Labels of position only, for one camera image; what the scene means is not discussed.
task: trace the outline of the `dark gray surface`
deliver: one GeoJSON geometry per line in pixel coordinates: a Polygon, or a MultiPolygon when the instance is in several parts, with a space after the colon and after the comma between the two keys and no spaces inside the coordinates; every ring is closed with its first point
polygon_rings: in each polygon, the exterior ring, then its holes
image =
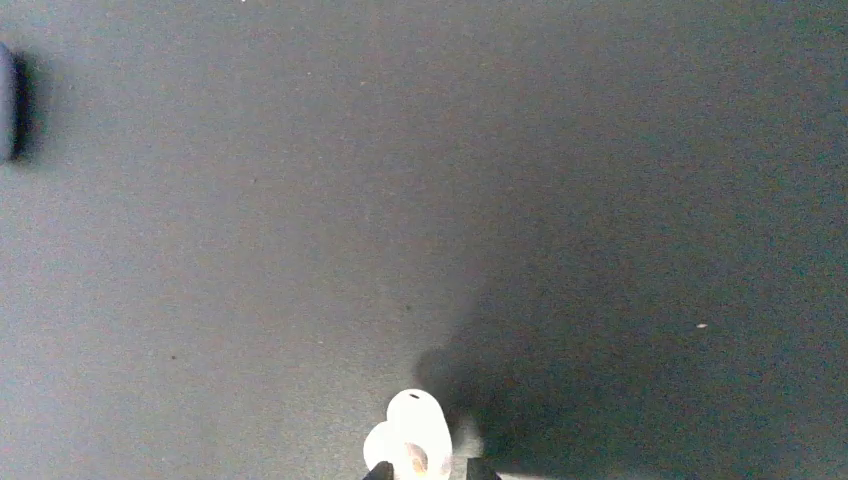
{"type": "MultiPolygon", "coordinates": [[[[681,335],[727,297],[705,333],[827,319],[792,348],[841,365],[835,5],[6,2],[39,99],[0,170],[0,477],[356,478],[540,225],[622,246],[681,335]]],[[[798,427],[810,478],[840,407],[798,427]]]]}

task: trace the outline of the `computer mouse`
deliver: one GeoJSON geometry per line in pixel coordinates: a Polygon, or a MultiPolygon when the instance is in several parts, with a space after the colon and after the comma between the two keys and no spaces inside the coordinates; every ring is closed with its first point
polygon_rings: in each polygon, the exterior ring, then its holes
{"type": "Polygon", "coordinates": [[[17,71],[12,52],[0,43],[0,161],[11,160],[17,130],[17,71]]]}

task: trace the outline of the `white plastic object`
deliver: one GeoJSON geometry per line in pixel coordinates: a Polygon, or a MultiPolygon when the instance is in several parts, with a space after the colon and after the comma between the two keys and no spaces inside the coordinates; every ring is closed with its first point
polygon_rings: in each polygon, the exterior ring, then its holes
{"type": "Polygon", "coordinates": [[[448,480],[453,445],[439,402],[423,390],[398,393],[389,402],[386,421],[368,434],[362,453],[369,470],[391,462],[395,480],[448,480]]]}
{"type": "Polygon", "coordinates": [[[10,160],[15,148],[17,73],[9,49],[0,43],[0,161],[10,160]]]}

